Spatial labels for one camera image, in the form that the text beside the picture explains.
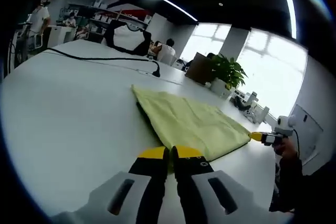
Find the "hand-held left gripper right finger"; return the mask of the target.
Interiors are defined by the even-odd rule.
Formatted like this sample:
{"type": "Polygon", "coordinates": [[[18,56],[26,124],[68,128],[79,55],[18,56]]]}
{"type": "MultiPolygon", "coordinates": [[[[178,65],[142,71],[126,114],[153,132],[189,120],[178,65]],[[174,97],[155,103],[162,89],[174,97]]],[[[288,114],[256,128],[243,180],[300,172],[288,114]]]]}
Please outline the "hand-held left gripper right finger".
{"type": "Polygon", "coordinates": [[[290,223],[291,214],[270,212],[253,193],[222,170],[213,170],[197,149],[173,146],[173,168],[186,223],[290,223]]]}

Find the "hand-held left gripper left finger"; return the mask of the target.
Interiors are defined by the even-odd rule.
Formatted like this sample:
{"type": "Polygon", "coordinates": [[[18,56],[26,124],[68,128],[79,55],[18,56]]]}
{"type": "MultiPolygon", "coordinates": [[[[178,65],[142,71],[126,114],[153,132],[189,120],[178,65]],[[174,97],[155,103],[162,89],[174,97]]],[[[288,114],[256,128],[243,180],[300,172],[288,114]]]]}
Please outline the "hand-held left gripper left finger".
{"type": "Polygon", "coordinates": [[[52,223],[157,223],[169,164],[169,149],[142,152],[128,172],[118,172],[89,194],[76,211],[61,212],[52,223]]]}

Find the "person's right hand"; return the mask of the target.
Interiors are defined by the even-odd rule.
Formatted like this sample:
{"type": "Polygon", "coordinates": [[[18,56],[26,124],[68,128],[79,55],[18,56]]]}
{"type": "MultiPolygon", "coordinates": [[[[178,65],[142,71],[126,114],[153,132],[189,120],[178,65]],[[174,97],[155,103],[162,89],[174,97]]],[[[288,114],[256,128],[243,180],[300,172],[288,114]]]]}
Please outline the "person's right hand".
{"type": "Polygon", "coordinates": [[[273,145],[273,149],[277,155],[285,159],[299,157],[294,145],[286,137],[282,139],[281,143],[273,145]]]}

